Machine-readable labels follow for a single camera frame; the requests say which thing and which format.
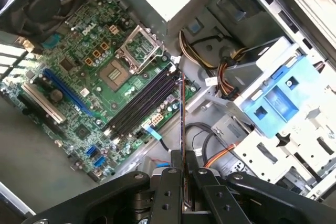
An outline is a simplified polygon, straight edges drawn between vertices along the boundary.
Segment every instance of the blue drive bay latch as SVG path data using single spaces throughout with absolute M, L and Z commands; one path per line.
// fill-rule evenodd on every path
M 266 137 L 274 137 L 316 93 L 320 80 L 315 67 L 300 56 L 274 72 L 241 109 Z

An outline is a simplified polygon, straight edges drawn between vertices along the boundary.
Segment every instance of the cpu cooler fan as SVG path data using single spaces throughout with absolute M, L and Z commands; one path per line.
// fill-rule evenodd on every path
M 15 0 L 0 17 L 0 30 L 43 43 L 84 0 Z

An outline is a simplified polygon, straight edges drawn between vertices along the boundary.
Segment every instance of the green circuit board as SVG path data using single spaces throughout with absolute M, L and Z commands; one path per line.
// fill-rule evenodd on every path
M 25 73 L 10 74 L 3 81 L 2 88 L 18 108 L 65 150 L 74 170 L 82 170 L 99 182 L 113 175 L 119 165 L 149 140 L 150 134 L 141 126 L 144 122 L 155 122 L 153 127 L 158 130 L 172 118 L 179 107 L 179 89 L 176 86 L 159 106 L 147 112 L 128 135 L 111 138 L 104 134 L 105 125 L 157 75 L 174 66 L 163 55 L 163 45 L 154 45 L 153 40 L 142 33 L 127 41 L 139 26 L 114 0 L 84 4 L 66 21 L 66 25 L 68 33 L 54 35 L 42 54 L 26 59 Z M 134 73 L 132 62 L 118 54 L 125 42 L 125 48 L 138 62 L 145 61 L 153 52 L 154 59 L 141 73 Z M 46 69 L 71 90 L 90 114 L 58 90 L 55 82 L 46 78 Z M 39 104 L 27 94 L 23 87 L 25 83 L 33 86 L 57 108 L 65 117 L 64 122 L 52 126 L 41 116 L 28 111 L 22 96 L 36 106 Z M 186 100 L 196 90 L 196 86 L 188 81 Z

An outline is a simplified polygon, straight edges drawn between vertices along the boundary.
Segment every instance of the blue pcie slot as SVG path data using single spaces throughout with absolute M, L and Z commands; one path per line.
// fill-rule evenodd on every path
M 95 152 L 97 148 L 95 146 L 91 146 L 87 151 L 86 154 L 88 154 L 89 156 L 92 155 L 92 153 Z
M 43 74 L 53 82 L 53 84 L 82 111 L 90 116 L 93 116 L 92 112 L 86 107 L 86 105 L 48 68 L 43 70 Z
M 97 161 L 93 164 L 95 167 L 100 167 L 104 164 L 105 157 L 101 156 Z

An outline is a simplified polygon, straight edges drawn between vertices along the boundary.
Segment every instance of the motherboard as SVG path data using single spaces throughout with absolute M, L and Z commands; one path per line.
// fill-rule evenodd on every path
M 179 108 L 180 72 L 114 0 L 84 3 L 59 30 L 1 92 L 64 149 L 73 170 L 100 182 L 158 139 Z M 186 80 L 186 100 L 196 91 Z

